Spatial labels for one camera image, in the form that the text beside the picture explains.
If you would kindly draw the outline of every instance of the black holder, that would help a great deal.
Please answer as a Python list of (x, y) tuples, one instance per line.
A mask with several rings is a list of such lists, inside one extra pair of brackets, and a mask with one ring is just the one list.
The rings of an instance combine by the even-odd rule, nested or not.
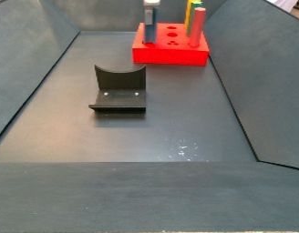
[(95, 66), (99, 84), (95, 111), (146, 111), (146, 66), (133, 72), (111, 72)]

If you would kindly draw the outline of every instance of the red peg board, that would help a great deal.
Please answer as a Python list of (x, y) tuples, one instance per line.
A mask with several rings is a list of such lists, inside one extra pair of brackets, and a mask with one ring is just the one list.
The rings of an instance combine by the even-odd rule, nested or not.
[(190, 46), (183, 24), (157, 25), (157, 44), (143, 43), (143, 23), (139, 25), (133, 45), (134, 63), (205, 66), (210, 48), (202, 33), (200, 47)]

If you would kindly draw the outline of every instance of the bin floor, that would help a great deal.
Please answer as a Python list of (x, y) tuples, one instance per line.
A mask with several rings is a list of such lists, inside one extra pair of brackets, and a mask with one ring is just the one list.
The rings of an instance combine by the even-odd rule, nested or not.
[(256, 162), (209, 61), (147, 66), (146, 114), (97, 114), (94, 66), (130, 71), (135, 33), (80, 34), (0, 138), (0, 162)]

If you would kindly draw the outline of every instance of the gray surface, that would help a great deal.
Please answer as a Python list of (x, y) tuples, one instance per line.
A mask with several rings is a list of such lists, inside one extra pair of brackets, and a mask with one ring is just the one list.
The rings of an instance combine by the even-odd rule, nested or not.
[(0, 4), (0, 133), (76, 34), (46, 1)]
[(261, 163), (0, 164), (0, 231), (299, 231), (299, 171)]
[(212, 62), (147, 66), (146, 115), (95, 115), (94, 66), (137, 69), (134, 33), (83, 33), (0, 140), (0, 162), (254, 162)]
[[(80, 30), (137, 31), (143, 19), (143, 0), (50, 0)], [(208, 18), (226, 0), (205, 0)], [(158, 21), (183, 23), (186, 0), (163, 0)]]
[(205, 30), (257, 156), (299, 167), (299, 20), (266, 1), (229, 0)]
[(209, 20), (226, 0), (204, 0), (204, 7), (208, 9), (206, 19)]

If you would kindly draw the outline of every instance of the hole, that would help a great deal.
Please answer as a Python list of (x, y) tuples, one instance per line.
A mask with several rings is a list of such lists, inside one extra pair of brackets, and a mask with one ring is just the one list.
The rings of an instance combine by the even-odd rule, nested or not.
[(178, 36), (178, 34), (177, 33), (167, 33), (167, 36), (175, 37), (175, 36)]

